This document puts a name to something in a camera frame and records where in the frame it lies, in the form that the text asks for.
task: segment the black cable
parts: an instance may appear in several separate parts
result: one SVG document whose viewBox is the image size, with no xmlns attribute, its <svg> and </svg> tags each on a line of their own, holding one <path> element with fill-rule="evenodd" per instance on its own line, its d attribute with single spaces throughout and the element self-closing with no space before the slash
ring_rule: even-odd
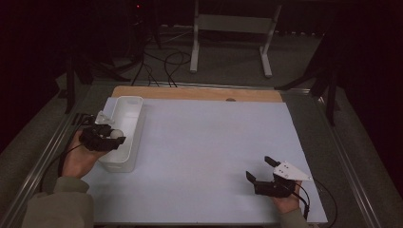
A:
<svg viewBox="0 0 403 228">
<path fill-rule="evenodd" d="M 180 50 L 175 49 L 175 48 L 168 48 L 168 49 L 177 50 L 178 52 L 181 52 Z M 167 62 L 166 60 L 160 59 L 160 58 L 158 58 L 158 57 L 156 57 L 156 56 L 154 56 L 154 55 L 151 55 L 151 54 L 149 54 L 149 53 L 147 53 L 147 52 L 145 52 L 144 54 L 147 55 L 147 56 L 149 56 L 149 57 L 151 57 L 151 58 L 154 58 L 154 59 L 156 59 L 156 60 L 160 60 L 160 61 L 162 61 L 162 62 L 164 62 L 164 63 Z M 187 60 L 187 61 L 185 61 L 185 62 L 182 62 L 182 63 L 171 63 L 171 62 L 167 62 L 167 63 L 170 64 L 170 65 L 185 65 L 185 64 L 187 64 L 187 63 L 190 63 L 190 60 L 191 60 L 190 54 L 188 54 L 188 53 L 186 53 L 186 52 L 183 52 L 183 54 L 186 55 L 186 56 L 188 56 L 188 57 L 189 57 L 189 60 Z"/>
<path fill-rule="evenodd" d="M 143 65 L 144 65 L 144 54 L 143 54 L 143 57 L 142 57 L 142 64 L 140 65 L 139 70 L 137 71 L 136 75 L 134 76 L 133 82 L 131 82 L 131 86 L 134 85 L 134 82 L 136 82 L 137 78 L 140 75 L 140 72 L 142 72 Z"/>
<path fill-rule="evenodd" d="M 305 217 L 305 219 L 307 219 L 308 213 L 309 213 L 309 208 L 311 207 L 311 200 L 309 199 L 308 193 L 305 191 L 305 189 L 297 183 L 296 183 L 296 185 L 298 185 L 302 189 L 302 191 L 304 191 L 306 198 L 308 199 L 308 204 L 307 204 L 306 201 L 299 196 L 299 199 L 302 200 L 302 202 L 304 202 L 304 204 L 305 204 L 303 216 Z"/>
<path fill-rule="evenodd" d="M 165 70 L 165 73 L 166 73 L 166 75 L 168 76 L 168 83 L 169 83 L 169 86 L 171 86 L 171 82 L 172 82 L 175 87 L 178 87 L 178 86 L 176 85 L 175 81 L 172 79 L 172 75 L 181 67 L 182 64 L 177 65 L 177 67 L 176 67 L 171 73 L 169 73 L 169 72 L 168 72 L 168 69 L 167 69 L 167 63 L 168 63 L 167 60 L 168 60 L 171 56 L 174 56 L 174 55 L 176 55 L 176 54 L 181 54 L 181 56 L 182 56 L 181 63 L 183 63 L 183 59 L 184 59 L 183 52 L 181 52 L 181 51 L 174 52 L 174 53 L 172 53 L 172 54 L 166 56 L 165 61 L 163 62 L 163 69 Z"/>
<path fill-rule="evenodd" d="M 302 190 L 305 192 L 309 203 L 307 203 L 304 198 L 302 198 L 299 194 L 297 194 L 295 192 L 295 190 L 289 189 L 287 186 L 285 186 L 284 184 L 282 184 L 280 182 L 278 184 L 280 184 L 283 188 L 287 189 L 291 194 L 293 194 L 294 196 L 296 196 L 299 200 L 301 200 L 303 202 L 303 204 L 305 205 L 305 208 L 303 210 L 303 217 L 305 219 L 307 219 L 308 218 L 308 213 L 309 213 L 309 207 L 310 207 L 311 202 L 309 200 L 308 194 L 306 193 L 305 189 L 303 189 L 302 186 L 300 186 L 299 184 L 296 183 L 296 185 L 300 186 L 302 188 Z"/>
<path fill-rule="evenodd" d="M 328 226 L 328 228 L 331 228 L 333 225 L 335 225 L 337 216 L 338 216 L 338 208 L 337 208 L 337 203 L 336 203 L 335 197 L 332 195 L 332 193 L 329 191 L 329 189 L 327 189 L 325 187 L 325 185 L 323 183 L 321 183 L 319 180 L 317 180 L 315 178 L 314 178 L 314 181 L 317 182 L 318 184 L 320 184 L 320 186 L 322 186 L 325 189 L 325 191 L 329 193 L 329 196 L 332 198 L 332 201 L 335 204 L 335 218 L 333 219 L 332 223 Z"/>
<path fill-rule="evenodd" d="M 50 167 L 51 167 L 58 159 L 62 159 L 62 156 L 65 156 L 65 157 L 66 157 L 66 154 L 69 153 L 69 152 L 72 150 L 72 149 L 70 149 L 70 150 L 68 150 L 68 152 L 66 152 L 67 149 L 68 149 L 68 147 L 70 146 L 70 144 L 71 144 L 73 138 L 74 138 L 74 135 L 77 133 L 77 131 L 79 130 L 79 128 L 80 128 L 83 124 L 85 124 L 86 122 L 88 122 L 91 118 L 94 118 L 92 115 L 88 115 L 88 114 L 85 114 L 85 115 L 87 115 L 87 117 L 85 117 L 85 118 L 74 128 L 73 133 L 72 133 L 72 134 L 70 135 L 70 137 L 68 138 L 67 144 L 65 145 L 65 148 L 64 148 L 63 152 L 60 153 L 60 155 L 58 155 L 56 158 L 54 158 L 54 159 L 50 162 L 50 164 L 48 165 L 48 167 L 45 169 L 44 174 L 42 175 L 42 178 L 41 178 L 41 180 L 40 180 L 40 182 L 39 182 L 39 191 L 40 191 L 40 192 L 43 191 L 43 184 L 44 184 L 45 175 L 46 175 L 47 172 L 49 171 Z M 62 168 L 63 168 L 63 165 L 62 165 L 62 167 L 61 167 L 61 165 L 60 165 L 60 163 L 59 163 L 59 167 L 58 167 L 58 176 L 59 176 L 59 177 L 60 177 L 60 175 L 61 175 Z"/>
<path fill-rule="evenodd" d="M 68 154 L 69 152 L 73 151 L 74 149 L 78 148 L 78 147 L 81 146 L 81 145 L 82 145 L 82 144 L 79 144 L 79 145 L 77 145 L 77 146 L 74 146 L 73 148 L 69 149 L 69 150 L 66 152 L 66 154 Z M 44 188 L 44 179 L 45 179 L 45 175 L 47 174 L 47 172 L 49 171 L 49 169 L 51 168 L 51 166 L 52 166 L 57 160 L 59 160 L 59 159 L 62 157 L 63 154 L 64 154 L 64 153 L 61 153 L 60 155 L 56 156 L 56 158 L 54 158 L 54 159 L 50 162 L 50 164 L 48 165 L 47 169 L 45 169 L 44 175 L 42 176 L 42 178 L 41 178 L 41 180 L 40 180 L 40 182 L 39 182 L 39 191 L 40 191 L 40 192 L 42 192 L 42 191 L 43 191 L 43 188 Z"/>
<path fill-rule="evenodd" d="M 160 59 L 160 58 L 158 58 L 158 57 L 156 57 L 156 56 L 154 56 L 154 55 L 151 55 L 151 54 L 149 54 L 149 53 L 147 53 L 147 52 L 144 52 L 144 54 L 147 55 L 147 56 L 149 56 L 149 57 L 151 57 L 151 58 L 154 58 L 154 59 L 156 59 L 156 60 L 162 61 L 162 62 L 163 62 L 164 71 L 165 71 L 166 75 L 168 76 L 168 83 L 169 83 L 169 86 L 172 86 L 172 85 L 171 85 L 171 83 L 172 83 L 175 87 L 178 87 L 178 86 L 176 85 L 175 81 L 173 80 L 172 75 L 173 75 L 182 65 L 185 65 L 185 64 L 190 63 L 191 57 L 190 57 L 190 54 L 185 53 L 185 52 L 183 52 L 183 51 L 180 51 L 180 50 L 178 50 L 178 49 L 176 49 L 176 48 L 166 48 L 166 49 L 173 49 L 173 50 L 176 50 L 176 52 L 169 54 L 168 56 L 165 57 L 164 60 L 163 60 L 163 59 Z M 181 56 L 182 56 L 181 61 L 180 61 L 179 63 L 172 63 L 172 62 L 169 62 L 168 59 L 171 58 L 172 56 L 176 55 L 176 54 L 181 54 Z M 167 69 L 167 65 L 174 65 L 174 66 L 177 66 L 177 67 L 175 67 L 175 69 L 174 69 L 172 72 L 169 73 L 169 72 L 168 72 L 168 69 Z"/>
<path fill-rule="evenodd" d="M 157 80 L 155 80 L 155 78 L 152 76 L 152 68 L 151 68 L 151 66 L 149 66 L 149 65 L 147 65 L 147 64 L 144 64 L 144 67 L 145 67 L 145 70 L 148 72 L 148 86 L 150 86 L 151 85 L 151 79 L 152 79 L 152 81 L 154 81 L 154 83 L 155 84 L 157 84 L 157 86 L 160 86 L 159 84 L 158 84 L 158 82 L 157 82 Z"/>
</svg>

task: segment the sleeve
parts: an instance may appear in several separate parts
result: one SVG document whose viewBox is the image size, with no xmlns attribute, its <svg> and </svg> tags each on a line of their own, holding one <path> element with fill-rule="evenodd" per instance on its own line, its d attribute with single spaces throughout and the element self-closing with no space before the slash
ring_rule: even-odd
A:
<svg viewBox="0 0 403 228">
<path fill-rule="evenodd" d="M 39 193 L 28 202 L 23 228 L 92 228 L 93 200 L 82 180 L 61 177 L 54 193 Z"/>
<path fill-rule="evenodd" d="M 279 216 L 282 228 L 308 228 L 308 223 L 302 216 L 301 209 L 281 214 Z"/>
</svg>

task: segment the hand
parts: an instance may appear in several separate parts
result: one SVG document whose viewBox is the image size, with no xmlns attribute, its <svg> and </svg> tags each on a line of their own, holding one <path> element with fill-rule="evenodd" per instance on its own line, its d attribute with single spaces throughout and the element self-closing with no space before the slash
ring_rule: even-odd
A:
<svg viewBox="0 0 403 228">
<path fill-rule="evenodd" d="M 62 177 L 73 177 L 80 179 L 85 176 L 94 166 L 95 162 L 105 155 L 108 151 L 90 151 L 84 145 L 80 145 L 80 135 L 82 131 L 77 131 L 68 147 L 72 149 L 66 156 L 63 165 Z"/>
<path fill-rule="evenodd" d="M 299 188 L 300 185 L 302 184 L 302 181 L 297 180 L 296 183 L 297 183 L 296 190 L 294 192 L 296 194 L 299 194 Z M 299 208 L 299 199 L 294 194 L 291 194 L 288 198 L 271 198 L 271 199 L 281 214 L 285 214 Z"/>
</svg>

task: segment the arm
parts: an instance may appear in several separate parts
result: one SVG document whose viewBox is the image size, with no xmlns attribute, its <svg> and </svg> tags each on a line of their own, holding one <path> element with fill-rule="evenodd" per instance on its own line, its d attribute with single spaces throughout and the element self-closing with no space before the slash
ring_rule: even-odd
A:
<svg viewBox="0 0 403 228">
<path fill-rule="evenodd" d="M 302 181 L 297 181 L 295 193 L 299 194 Z M 288 198 L 272 198 L 279 212 L 282 228 L 308 228 L 308 223 L 299 208 L 299 199 L 293 194 Z"/>
<path fill-rule="evenodd" d="M 69 149 L 80 145 L 77 132 Z M 53 194 L 39 193 L 28 203 L 22 227 L 93 227 L 93 201 L 89 186 L 80 180 L 106 152 L 89 151 L 83 145 L 66 156 L 62 177 Z"/>
</svg>

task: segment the dark background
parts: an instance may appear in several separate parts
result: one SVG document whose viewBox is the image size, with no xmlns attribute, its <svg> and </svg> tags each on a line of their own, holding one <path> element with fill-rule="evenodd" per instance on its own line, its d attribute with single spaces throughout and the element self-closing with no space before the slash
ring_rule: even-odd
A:
<svg viewBox="0 0 403 228">
<path fill-rule="evenodd" d="M 117 42 L 129 42 L 133 35 L 126 29 L 129 13 L 122 10 L 129 1 L 97 2 L 96 7 L 91 1 L 1 3 L 1 116 L 5 125 L 0 151 L 59 92 L 54 79 L 66 71 L 71 46 L 104 62 L 127 55 Z M 265 16 L 272 10 L 266 1 L 256 1 L 261 4 L 259 10 L 240 0 L 228 2 L 224 1 L 221 13 Z M 193 1 L 156 3 L 160 24 L 193 24 Z M 205 0 L 201 11 L 215 12 L 216 6 L 217 1 Z M 321 36 L 328 31 L 308 69 L 340 65 L 338 85 L 345 88 L 401 195 L 402 10 L 401 3 L 394 1 L 289 1 L 277 26 L 280 35 L 304 32 Z M 105 17 L 99 13 L 113 20 L 103 21 Z M 108 34 L 115 34 L 114 41 L 106 39 Z"/>
</svg>

